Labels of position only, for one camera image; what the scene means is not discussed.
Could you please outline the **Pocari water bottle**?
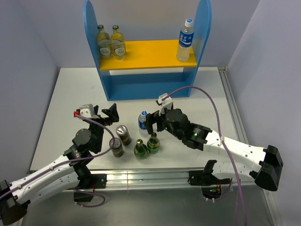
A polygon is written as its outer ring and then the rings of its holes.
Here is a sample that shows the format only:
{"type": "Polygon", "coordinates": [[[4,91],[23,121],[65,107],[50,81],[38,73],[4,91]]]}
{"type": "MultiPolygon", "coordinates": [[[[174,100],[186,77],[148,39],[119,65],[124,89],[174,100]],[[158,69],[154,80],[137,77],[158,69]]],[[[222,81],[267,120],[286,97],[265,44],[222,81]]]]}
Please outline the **Pocari water bottle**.
{"type": "Polygon", "coordinates": [[[180,30],[176,58],[179,62],[187,62],[190,57],[190,48],[194,36],[193,20],[186,19],[184,27],[180,30]]]}
{"type": "Polygon", "coordinates": [[[146,115],[147,115],[147,112],[142,111],[141,114],[138,117],[139,133],[142,137],[147,137],[149,135],[148,131],[147,131],[147,128],[144,125],[144,122],[146,121],[146,115]]]}

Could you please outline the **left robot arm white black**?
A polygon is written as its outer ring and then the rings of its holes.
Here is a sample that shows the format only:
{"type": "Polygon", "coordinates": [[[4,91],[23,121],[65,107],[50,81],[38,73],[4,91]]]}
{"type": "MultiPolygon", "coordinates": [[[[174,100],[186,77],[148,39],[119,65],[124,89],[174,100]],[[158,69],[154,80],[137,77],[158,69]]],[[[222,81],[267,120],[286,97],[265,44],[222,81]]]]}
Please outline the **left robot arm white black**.
{"type": "Polygon", "coordinates": [[[87,165],[102,151],[103,134],[108,126],[119,121],[117,105],[103,109],[106,116],[98,115],[98,106],[83,105],[73,116],[89,124],[80,129],[72,140],[72,146],[56,160],[22,179],[0,182],[0,219],[3,225],[11,225],[22,219],[30,204],[48,198],[63,190],[90,186],[92,176],[87,165]]]}

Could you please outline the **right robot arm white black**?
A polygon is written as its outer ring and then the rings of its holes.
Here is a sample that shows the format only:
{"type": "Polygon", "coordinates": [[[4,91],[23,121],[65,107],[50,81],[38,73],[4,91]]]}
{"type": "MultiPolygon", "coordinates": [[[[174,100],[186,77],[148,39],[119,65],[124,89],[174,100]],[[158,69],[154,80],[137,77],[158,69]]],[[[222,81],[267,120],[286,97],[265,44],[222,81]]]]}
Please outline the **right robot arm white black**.
{"type": "Polygon", "coordinates": [[[240,177],[253,179],[257,186],[265,190],[278,190],[284,163],[276,147],[256,147],[222,137],[208,127],[190,122],[180,109],[167,110],[163,114],[159,111],[147,114],[144,125],[149,134],[153,133],[153,124],[157,125],[158,132],[169,132],[188,148],[223,155],[234,161],[208,160],[202,170],[189,172],[190,185],[223,185],[240,177]]]}

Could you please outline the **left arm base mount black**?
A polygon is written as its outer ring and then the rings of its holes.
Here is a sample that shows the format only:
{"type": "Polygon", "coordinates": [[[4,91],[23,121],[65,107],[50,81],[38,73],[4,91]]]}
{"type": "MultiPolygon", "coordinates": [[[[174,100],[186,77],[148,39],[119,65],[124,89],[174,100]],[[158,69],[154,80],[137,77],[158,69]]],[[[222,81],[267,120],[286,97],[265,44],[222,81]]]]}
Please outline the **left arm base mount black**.
{"type": "MultiPolygon", "coordinates": [[[[106,174],[91,174],[90,177],[80,180],[79,184],[75,187],[78,190],[84,189],[104,189],[106,186],[107,175],[106,174]]],[[[93,199],[92,194],[83,194],[80,192],[74,191],[73,199],[75,202],[85,203],[90,202],[93,199]]]]}

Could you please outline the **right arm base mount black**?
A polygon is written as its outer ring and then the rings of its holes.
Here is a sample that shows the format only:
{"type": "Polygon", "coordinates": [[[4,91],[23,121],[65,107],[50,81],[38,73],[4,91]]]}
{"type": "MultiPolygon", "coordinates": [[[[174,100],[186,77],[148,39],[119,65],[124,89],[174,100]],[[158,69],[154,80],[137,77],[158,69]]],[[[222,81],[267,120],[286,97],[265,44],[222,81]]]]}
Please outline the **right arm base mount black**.
{"type": "Polygon", "coordinates": [[[191,186],[200,186],[205,200],[212,202],[222,198],[232,186],[232,179],[217,179],[203,170],[189,171],[187,182],[191,186]]]}

